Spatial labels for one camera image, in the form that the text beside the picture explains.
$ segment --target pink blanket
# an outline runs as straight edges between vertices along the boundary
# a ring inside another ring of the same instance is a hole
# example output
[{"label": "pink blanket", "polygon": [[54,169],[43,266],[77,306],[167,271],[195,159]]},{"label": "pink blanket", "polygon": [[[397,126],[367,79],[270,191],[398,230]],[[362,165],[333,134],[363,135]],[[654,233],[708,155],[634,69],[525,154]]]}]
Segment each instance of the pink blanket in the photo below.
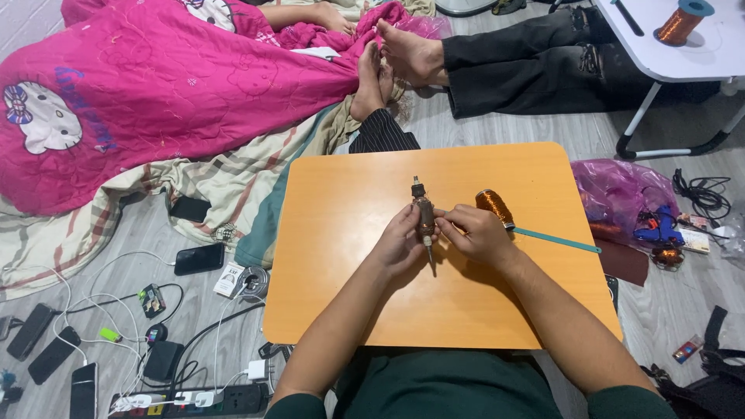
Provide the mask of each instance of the pink blanket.
[{"label": "pink blanket", "polygon": [[[67,29],[0,64],[0,194],[38,215],[83,206],[129,168],[219,154],[341,101],[358,87],[378,18],[408,18],[390,1],[349,37],[304,23],[275,33],[239,0],[65,0],[62,10]],[[341,57],[289,51],[316,46]]]}]

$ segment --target glue gun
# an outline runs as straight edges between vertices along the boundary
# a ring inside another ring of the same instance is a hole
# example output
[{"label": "glue gun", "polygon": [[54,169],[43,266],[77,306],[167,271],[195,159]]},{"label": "glue gun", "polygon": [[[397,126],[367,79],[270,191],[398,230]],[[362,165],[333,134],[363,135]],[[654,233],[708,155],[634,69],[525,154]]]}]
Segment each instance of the glue gun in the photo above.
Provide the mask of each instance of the glue gun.
[{"label": "glue gun", "polygon": [[673,217],[670,207],[660,205],[655,213],[659,215],[657,217],[659,223],[657,220],[651,219],[652,228],[634,230],[634,238],[659,244],[672,243],[675,247],[682,246],[685,243],[683,241],[683,235],[673,230],[673,220],[675,217]]}]

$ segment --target power strip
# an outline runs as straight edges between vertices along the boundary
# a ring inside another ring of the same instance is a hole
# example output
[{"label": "power strip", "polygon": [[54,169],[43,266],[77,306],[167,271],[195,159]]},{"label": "power strip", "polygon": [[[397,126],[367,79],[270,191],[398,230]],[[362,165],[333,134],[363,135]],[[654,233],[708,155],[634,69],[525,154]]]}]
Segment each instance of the power strip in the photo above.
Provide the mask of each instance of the power strip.
[{"label": "power strip", "polygon": [[[215,387],[183,388],[179,391],[210,391]],[[167,391],[149,391],[147,394],[161,394],[167,396]],[[269,402],[269,387],[265,382],[248,385],[229,385],[225,388],[223,401],[210,407],[196,407],[196,405],[174,406],[171,404],[151,406],[146,409],[133,409],[128,412],[117,412],[110,418],[138,418],[138,419],[176,419],[176,418],[210,418],[226,415],[253,415],[263,412]],[[111,405],[119,399],[115,394]]]}]

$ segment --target gray wooden floor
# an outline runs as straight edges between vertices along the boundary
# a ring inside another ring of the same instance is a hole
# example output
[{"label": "gray wooden floor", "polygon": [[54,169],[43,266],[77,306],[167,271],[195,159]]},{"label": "gray wooden floor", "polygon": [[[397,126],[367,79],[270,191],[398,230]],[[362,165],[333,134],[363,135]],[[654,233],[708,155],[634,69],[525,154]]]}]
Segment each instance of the gray wooden floor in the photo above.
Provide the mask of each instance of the gray wooden floor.
[{"label": "gray wooden floor", "polygon": [[[529,17],[541,16],[547,9],[548,6],[544,4],[529,3],[526,10],[509,16],[497,17],[485,13],[451,21],[456,34],[475,34],[503,28]],[[633,116],[632,113],[534,117],[493,114],[455,121],[450,116],[447,97],[443,92],[435,89],[418,92],[410,90],[406,97],[410,117],[405,130],[416,134],[423,148],[555,141],[566,149],[571,160],[613,157],[615,140]],[[651,110],[637,130],[632,149],[702,142],[711,137],[743,101],[744,97],[715,98],[703,106]],[[731,176],[733,179],[729,184],[728,196],[735,201],[745,191],[745,168],[741,165],[745,160],[744,139],[745,124],[742,124],[730,136],[723,150],[713,154],[649,160],[641,164],[667,176],[671,176],[673,170],[679,167],[683,168],[686,177]],[[684,210],[690,209],[683,200],[679,203]],[[119,228],[109,246],[82,274],[72,278],[73,299],[80,298],[87,275],[125,251],[145,249],[172,261],[177,251],[194,246],[194,243],[168,225],[162,196],[133,200],[124,209]],[[686,256],[683,266],[674,273],[651,267],[644,288],[621,282],[618,308],[626,336],[625,344],[636,361],[643,365],[657,363],[680,385],[687,385],[703,377],[704,373],[698,356],[684,365],[678,365],[671,354],[693,334],[703,335],[709,313],[715,304],[730,311],[723,328],[722,345],[745,348],[745,273],[722,260],[717,248],[713,249],[710,256],[691,252],[687,252]],[[171,267],[163,265],[152,256],[139,254],[124,256],[114,262],[95,281],[94,291],[126,295],[137,292],[150,283],[181,284],[186,289],[186,298],[181,310],[168,326],[169,340],[185,343],[196,332],[215,322],[222,312],[226,300],[212,292],[218,275],[219,271],[216,271],[176,278]],[[172,306],[178,291],[169,288],[164,294],[167,303]],[[66,289],[55,286],[20,300],[0,304],[0,315],[25,318],[39,302],[61,308],[66,299]],[[136,330],[127,312],[118,304],[107,308],[122,332],[142,335],[148,324],[140,314],[136,299],[129,300],[127,305],[135,312],[138,322]],[[236,305],[228,313],[248,306],[246,303]],[[100,328],[112,328],[108,319],[97,311],[70,316],[73,327],[82,337],[93,339]],[[259,330],[260,324],[261,310],[257,309],[221,328],[219,384],[224,385],[235,372],[246,368],[250,360],[258,359],[256,350],[265,342]],[[47,332],[25,362],[18,362],[4,350],[0,351],[0,368],[7,368],[18,374],[19,385],[26,390],[23,399],[8,409],[8,418],[48,418],[52,414],[66,417],[69,409],[70,374],[81,366],[80,355],[75,353],[70,356],[49,381],[41,386],[35,385],[25,371],[31,360],[52,339],[53,335]],[[213,384],[214,339],[214,332],[207,334],[188,355],[189,359],[200,363],[200,373],[189,385]],[[106,344],[84,344],[81,347],[86,351],[90,362],[99,364],[99,417],[104,418],[108,400],[121,386],[134,355],[131,351]],[[546,370],[565,418],[585,418],[584,401],[578,391],[563,378],[546,353],[536,351],[535,355]],[[273,362],[277,364],[279,371],[284,367],[281,356],[275,357]],[[330,394],[327,406],[331,408],[334,403],[335,399]]]}]

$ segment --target forearm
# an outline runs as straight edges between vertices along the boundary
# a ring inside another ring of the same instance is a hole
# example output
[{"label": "forearm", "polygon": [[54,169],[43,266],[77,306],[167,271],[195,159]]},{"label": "forearm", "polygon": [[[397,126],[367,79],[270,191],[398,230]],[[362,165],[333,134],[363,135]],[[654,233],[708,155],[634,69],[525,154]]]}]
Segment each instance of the forearm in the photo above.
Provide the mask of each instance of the forearm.
[{"label": "forearm", "polygon": [[259,6],[259,10],[264,14],[269,26],[275,32],[298,22],[314,23],[316,25],[320,22],[320,10],[315,4],[307,6]]},{"label": "forearm", "polygon": [[656,389],[622,343],[579,301],[519,252],[503,272],[551,358],[583,393],[616,385]]},{"label": "forearm", "polygon": [[360,344],[389,279],[383,269],[362,262],[302,335],[272,403],[294,393],[324,398]]}]

